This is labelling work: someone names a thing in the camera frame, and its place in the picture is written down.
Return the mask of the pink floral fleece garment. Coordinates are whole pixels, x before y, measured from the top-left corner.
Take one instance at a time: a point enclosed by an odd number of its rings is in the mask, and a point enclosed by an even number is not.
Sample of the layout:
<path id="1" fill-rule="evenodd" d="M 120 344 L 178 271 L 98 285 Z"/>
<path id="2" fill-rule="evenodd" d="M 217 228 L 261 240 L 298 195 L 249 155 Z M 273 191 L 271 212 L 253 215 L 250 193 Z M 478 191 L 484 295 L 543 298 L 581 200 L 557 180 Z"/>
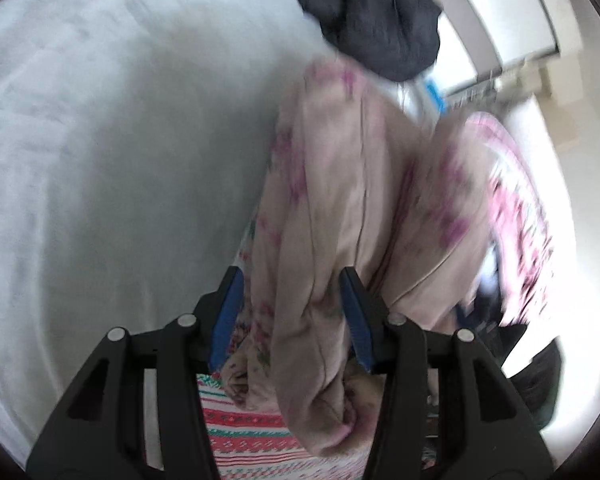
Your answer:
<path id="1" fill-rule="evenodd" d="M 491 151 L 460 115 L 416 125 L 353 62 L 314 62 L 279 110 L 252 231 L 245 310 L 221 370 L 234 403 L 275 412 L 312 455 L 372 440 L 382 382 L 350 358 L 338 276 L 449 334 L 491 240 Z"/>

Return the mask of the patterned white red green blanket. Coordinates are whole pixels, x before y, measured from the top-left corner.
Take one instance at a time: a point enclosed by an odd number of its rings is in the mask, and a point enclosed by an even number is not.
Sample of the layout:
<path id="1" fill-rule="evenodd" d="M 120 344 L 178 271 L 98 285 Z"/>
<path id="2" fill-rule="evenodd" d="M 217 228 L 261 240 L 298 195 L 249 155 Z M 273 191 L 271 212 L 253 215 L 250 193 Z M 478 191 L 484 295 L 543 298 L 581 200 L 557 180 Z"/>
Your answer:
<path id="1" fill-rule="evenodd" d="M 498 326 L 528 327 L 545 307 L 545 282 L 550 276 L 552 248 L 544 214 L 520 151 L 503 125 L 484 113 L 465 118 L 493 156 L 491 240 L 474 290 L 453 309 L 455 330 L 470 326 L 479 334 L 490 334 Z M 250 237 L 252 225 L 253 220 L 242 243 Z M 237 259 L 245 273 L 245 299 L 246 270 L 240 248 Z M 218 378 L 204 380 L 202 388 L 204 417 L 225 478 L 351 479 L 361 471 L 367 445 L 350 454 L 310 454 L 278 413 L 257 413 L 237 406 L 222 385 L 221 370 Z"/>

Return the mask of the blue box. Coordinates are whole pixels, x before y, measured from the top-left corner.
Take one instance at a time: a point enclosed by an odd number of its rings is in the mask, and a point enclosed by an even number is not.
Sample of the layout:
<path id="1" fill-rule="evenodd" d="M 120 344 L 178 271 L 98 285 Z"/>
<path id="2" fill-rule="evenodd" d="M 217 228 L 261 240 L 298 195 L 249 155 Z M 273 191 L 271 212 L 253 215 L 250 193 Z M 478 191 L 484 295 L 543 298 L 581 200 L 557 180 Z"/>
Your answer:
<path id="1" fill-rule="evenodd" d="M 436 111 L 443 115 L 446 112 L 446 103 L 437 85 L 431 79 L 425 80 L 425 89 Z"/>

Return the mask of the black puffer jacket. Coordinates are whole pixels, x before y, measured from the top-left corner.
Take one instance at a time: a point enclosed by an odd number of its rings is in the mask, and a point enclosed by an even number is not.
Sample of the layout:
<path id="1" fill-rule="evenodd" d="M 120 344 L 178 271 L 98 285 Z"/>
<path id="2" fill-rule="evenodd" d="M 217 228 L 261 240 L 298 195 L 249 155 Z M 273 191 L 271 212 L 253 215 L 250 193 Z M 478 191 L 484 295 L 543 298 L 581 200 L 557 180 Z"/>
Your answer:
<path id="1" fill-rule="evenodd" d="M 429 70 L 440 50 L 434 0 L 298 0 L 339 52 L 388 81 Z"/>

